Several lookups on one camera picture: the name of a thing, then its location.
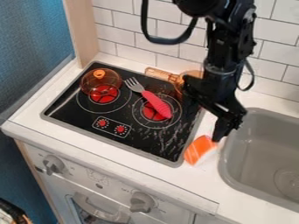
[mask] sink basin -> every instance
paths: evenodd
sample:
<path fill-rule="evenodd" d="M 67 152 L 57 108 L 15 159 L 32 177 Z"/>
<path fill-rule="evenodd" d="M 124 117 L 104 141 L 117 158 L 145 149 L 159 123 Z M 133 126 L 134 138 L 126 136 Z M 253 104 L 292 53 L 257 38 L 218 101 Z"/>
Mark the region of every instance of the sink basin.
<path fill-rule="evenodd" d="M 249 108 L 226 140 L 219 174 L 238 191 L 299 212 L 299 119 Z"/>

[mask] wooden panel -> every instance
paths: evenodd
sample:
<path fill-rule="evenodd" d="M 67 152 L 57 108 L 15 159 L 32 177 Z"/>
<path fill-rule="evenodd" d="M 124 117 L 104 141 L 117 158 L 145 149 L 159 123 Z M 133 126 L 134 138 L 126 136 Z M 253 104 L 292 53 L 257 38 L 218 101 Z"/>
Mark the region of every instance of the wooden panel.
<path fill-rule="evenodd" d="M 27 154 L 27 151 L 26 151 L 26 148 L 24 146 L 24 143 L 22 143 L 21 141 L 19 141 L 17 139 L 15 139 L 15 142 L 17 144 L 17 147 L 21 151 L 21 153 L 22 153 L 22 155 L 24 157 L 25 162 L 28 164 L 29 169 L 31 170 L 31 173 L 33 174 L 33 177 L 36 179 L 36 181 L 38 182 L 38 185 L 39 185 L 40 189 L 42 190 L 43 194 L 45 195 L 46 200 L 48 201 L 48 203 L 49 203 L 49 205 L 50 205 L 53 213 L 56 216 L 56 219 L 58 220 L 59 224 L 64 224 L 64 222 L 62 221 L 62 219 L 59 216 L 58 211 L 56 210 L 55 205 L 52 202 L 52 199 L 51 199 L 48 191 L 45 188 L 45 185 L 44 185 L 43 181 L 41 180 L 41 178 L 39 177 L 37 171 L 34 168 L 33 162 L 31 161 L 31 159 L 29 158 L 29 156 Z"/>
<path fill-rule="evenodd" d="M 73 47 L 81 68 L 99 51 L 91 0 L 64 0 Z"/>

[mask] silver fork tines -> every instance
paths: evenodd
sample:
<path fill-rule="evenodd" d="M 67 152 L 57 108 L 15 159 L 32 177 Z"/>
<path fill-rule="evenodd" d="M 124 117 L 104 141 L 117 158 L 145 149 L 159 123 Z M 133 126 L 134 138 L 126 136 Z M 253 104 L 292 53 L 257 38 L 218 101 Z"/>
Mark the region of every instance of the silver fork tines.
<path fill-rule="evenodd" d="M 138 80 L 135 77 L 125 80 L 124 83 L 127 85 L 128 88 L 135 92 L 141 93 L 142 91 L 144 91 L 144 87 L 138 82 Z"/>

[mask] toy stove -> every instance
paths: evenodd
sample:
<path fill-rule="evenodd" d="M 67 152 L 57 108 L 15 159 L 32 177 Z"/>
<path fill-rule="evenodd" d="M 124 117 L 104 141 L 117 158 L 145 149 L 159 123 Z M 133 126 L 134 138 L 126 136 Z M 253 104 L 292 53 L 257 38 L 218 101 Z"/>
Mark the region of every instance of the toy stove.
<path fill-rule="evenodd" d="M 80 91 L 81 77 L 98 68 L 112 69 L 123 80 L 136 77 L 146 90 L 170 105 L 172 118 L 159 115 L 150 103 L 124 83 L 120 88 L 103 85 L 89 96 L 84 94 Z M 198 112 L 199 105 L 187 97 L 179 100 L 167 81 L 94 62 L 42 117 L 124 150 L 177 166 L 183 162 L 183 151 L 194 138 Z"/>

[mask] red knob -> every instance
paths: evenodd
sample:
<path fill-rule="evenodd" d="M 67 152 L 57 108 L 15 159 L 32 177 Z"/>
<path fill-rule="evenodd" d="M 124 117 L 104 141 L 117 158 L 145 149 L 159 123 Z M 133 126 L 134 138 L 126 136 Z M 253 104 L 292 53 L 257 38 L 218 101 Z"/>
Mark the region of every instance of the red knob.
<path fill-rule="evenodd" d="M 101 126 L 101 127 L 105 127 L 107 125 L 107 121 L 105 120 L 99 120 L 98 121 L 98 124 Z"/>
<path fill-rule="evenodd" d="M 116 131 L 117 131 L 118 133 L 123 133 L 125 130 L 126 130 L 126 129 L 125 129 L 125 127 L 123 127 L 123 126 L 117 126 L 117 127 L 116 127 Z"/>

